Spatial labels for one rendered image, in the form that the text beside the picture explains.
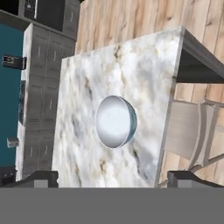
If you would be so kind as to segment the dark oven stack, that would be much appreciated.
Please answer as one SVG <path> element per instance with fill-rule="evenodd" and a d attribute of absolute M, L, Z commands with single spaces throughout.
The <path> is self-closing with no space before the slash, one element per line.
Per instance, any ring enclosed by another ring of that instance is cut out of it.
<path fill-rule="evenodd" d="M 18 0 L 18 15 L 77 39 L 79 0 Z"/>

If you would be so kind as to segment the marble dining counter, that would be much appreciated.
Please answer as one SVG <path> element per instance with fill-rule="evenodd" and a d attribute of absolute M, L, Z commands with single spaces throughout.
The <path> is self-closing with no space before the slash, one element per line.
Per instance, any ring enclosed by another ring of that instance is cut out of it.
<path fill-rule="evenodd" d="M 214 163 L 221 103 L 175 99 L 179 83 L 224 83 L 224 64 L 185 27 L 63 59 L 52 167 L 62 187 L 155 187 L 163 155 Z"/>

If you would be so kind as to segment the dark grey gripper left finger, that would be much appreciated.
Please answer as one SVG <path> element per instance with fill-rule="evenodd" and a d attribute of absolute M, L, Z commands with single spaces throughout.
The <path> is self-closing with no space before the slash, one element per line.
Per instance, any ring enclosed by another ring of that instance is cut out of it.
<path fill-rule="evenodd" d="M 35 171 L 29 177 L 7 184 L 4 188 L 58 188 L 58 178 L 59 174 L 57 171 Z"/>

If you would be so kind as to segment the white bowl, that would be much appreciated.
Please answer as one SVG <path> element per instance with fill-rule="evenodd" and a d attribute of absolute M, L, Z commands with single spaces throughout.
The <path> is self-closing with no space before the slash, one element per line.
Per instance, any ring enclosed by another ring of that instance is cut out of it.
<path fill-rule="evenodd" d="M 98 137 L 112 149 L 125 145 L 137 130 L 136 111 L 118 95 L 109 95 L 101 101 L 95 120 Z"/>

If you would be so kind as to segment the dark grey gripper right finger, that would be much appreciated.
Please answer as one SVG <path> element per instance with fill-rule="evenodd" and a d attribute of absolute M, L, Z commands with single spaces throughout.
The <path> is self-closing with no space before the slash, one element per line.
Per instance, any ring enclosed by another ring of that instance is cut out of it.
<path fill-rule="evenodd" d="M 172 188 L 203 188 L 203 187 L 218 187 L 224 188 L 224 185 L 218 185 L 201 178 L 198 178 L 190 171 L 168 171 L 167 187 Z"/>

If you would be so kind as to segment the grey cabinet run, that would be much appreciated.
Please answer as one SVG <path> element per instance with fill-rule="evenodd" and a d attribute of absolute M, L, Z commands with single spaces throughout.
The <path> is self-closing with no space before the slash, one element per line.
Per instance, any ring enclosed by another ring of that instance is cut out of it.
<path fill-rule="evenodd" d="M 24 178 L 37 170 L 52 169 L 61 62 L 74 54 L 74 46 L 72 39 L 35 24 L 24 32 Z"/>

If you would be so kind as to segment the small grey box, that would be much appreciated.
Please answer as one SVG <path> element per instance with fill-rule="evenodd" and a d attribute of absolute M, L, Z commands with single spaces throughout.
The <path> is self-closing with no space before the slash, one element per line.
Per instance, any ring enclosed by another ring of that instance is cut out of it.
<path fill-rule="evenodd" d="M 7 138 L 7 147 L 8 148 L 14 148 L 18 147 L 19 141 L 16 137 L 8 137 Z"/>

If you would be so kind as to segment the small black appliance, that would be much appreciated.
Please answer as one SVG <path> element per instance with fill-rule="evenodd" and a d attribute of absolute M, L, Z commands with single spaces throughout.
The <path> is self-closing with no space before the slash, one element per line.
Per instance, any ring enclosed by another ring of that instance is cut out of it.
<path fill-rule="evenodd" d="M 26 69 L 26 57 L 18 57 L 9 54 L 4 54 L 2 57 L 2 66 L 3 67 L 10 67 L 18 70 L 25 70 Z"/>

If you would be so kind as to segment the grey stool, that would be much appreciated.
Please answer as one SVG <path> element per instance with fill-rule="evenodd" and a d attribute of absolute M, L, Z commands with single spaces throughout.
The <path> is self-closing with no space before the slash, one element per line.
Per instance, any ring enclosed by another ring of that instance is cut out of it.
<path fill-rule="evenodd" d="M 224 109 L 224 103 L 209 100 L 171 104 L 164 151 L 187 159 L 186 171 L 196 172 L 224 158 L 224 153 L 209 157 L 214 133 L 224 132 L 224 127 L 217 125 L 220 109 Z"/>

